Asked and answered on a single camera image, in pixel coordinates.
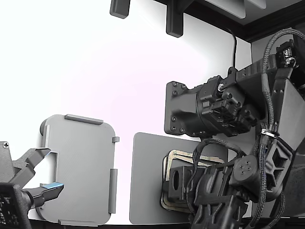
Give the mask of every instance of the gray rectangular panel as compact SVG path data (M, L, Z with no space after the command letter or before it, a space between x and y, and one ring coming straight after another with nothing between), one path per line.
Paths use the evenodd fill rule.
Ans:
M62 225L105 224L115 213L113 128L102 120L54 115L42 123L41 133L44 146L57 153L55 181L64 189L37 208L38 214Z
M173 149L192 153L197 141L137 133L133 142L132 186L129 219L132 224L174 224L188 222L188 214L161 207L163 158ZM203 155L228 160L226 148L208 145Z

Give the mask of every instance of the black cable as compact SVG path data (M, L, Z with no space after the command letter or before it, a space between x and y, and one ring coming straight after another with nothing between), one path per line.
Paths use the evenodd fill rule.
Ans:
M240 147L238 147L237 145L235 144L230 144L226 141L223 141L223 140L219 140L219 139L212 139L212 138L208 138L208 139L204 139L202 140L202 142L200 142L197 147L195 148L195 150L193 151L193 173L191 175L191 178L189 179L187 185L186 185L186 188L187 188L187 191L186 191L186 204L188 206L188 208L190 209L190 212L195 214L195 209L193 207L193 204L190 203L189 201L189 186L191 184L191 182L193 181L196 173L197 173L197 169L198 169L198 163L200 161L200 156L201 156L201 153L204 149L204 147L206 147L208 144L217 144L217 145L220 145L220 146L223 146L223 147L226 147L227 149L231 149L233 151L236 152L236 157L242 157L242 156L245 156L246 153L241 150Z
M305 41L305 35L301 33L298 30L294 29L284 29L277 32L268 42L266 49L264 51L264 57L263 57L263 70L262 70L262 90L264 94L265 101L267 103L268 107L268 128L270 131L273 130L274 127L274 111L273 111L273 104L271 100L271 93L269 88L269 81L268 81L268 75L267 75L267 68L268 68L268 60L269 55L271 52L271 49L274 45L274 43L282 36L291 34L291 35L297 35L300 38L302 38Z
M232 32L232 30L230 30L230 29L227 28L227 27L225 27L225 28L232 34L232 36L233 36L233 38L234 38L233 67L236 68L236 67L235 67L235 65L236 65L235 63L236 63L237 38L236 38L235 34Z
M281 217L284 213L284 209L285 209L285 196L284 196L283 191L281 192L281 194L278 198L280 198L280 207L278 209L278 212L277 212L275 218L267 226L263 227L262 229L273 228L278 223L278 221L281 219Z

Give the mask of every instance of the white wall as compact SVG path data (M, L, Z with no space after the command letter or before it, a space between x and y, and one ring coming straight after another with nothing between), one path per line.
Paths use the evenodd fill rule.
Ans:
M225 77L233 39L189 15L184 36L177 39L165 33L165 5L132 0L122 20L109 14L110 2L0 1L0 140L9 141L17 159L40 146L40 124L53 114L111 124L121 142L114 164L117 214L108 223L130 224L134 134L165 135L166 83L176 80L191 88L218 74ZM238 40L238 69L251 64L250 49ZM46 158L27 187L52 182L50 167ZM30 217L37 219L33 211Z

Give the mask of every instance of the black mounting bracket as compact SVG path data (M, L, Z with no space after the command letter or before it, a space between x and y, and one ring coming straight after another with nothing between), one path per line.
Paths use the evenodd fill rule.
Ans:
M166 13L166 33L181 37L183 35L183 13L194 0L169 0Z
M130 0L111 0L110 14L125 19L129 14Z

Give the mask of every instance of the bolt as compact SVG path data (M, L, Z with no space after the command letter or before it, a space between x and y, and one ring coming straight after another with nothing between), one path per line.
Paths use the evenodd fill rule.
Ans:
M223 87L223 86L224 86L223 83L218 84L217 90L218 90L219 92L222 92L222 91L223 91L223 90L222 90L222 87Z
M227 100L229 100L229 99L232 99L232 94L231 93L228 94L228 96L227 96Z
M3 143L3 148L5 149L8 149L10 146L9 146L9 143L8 142L4 142Z

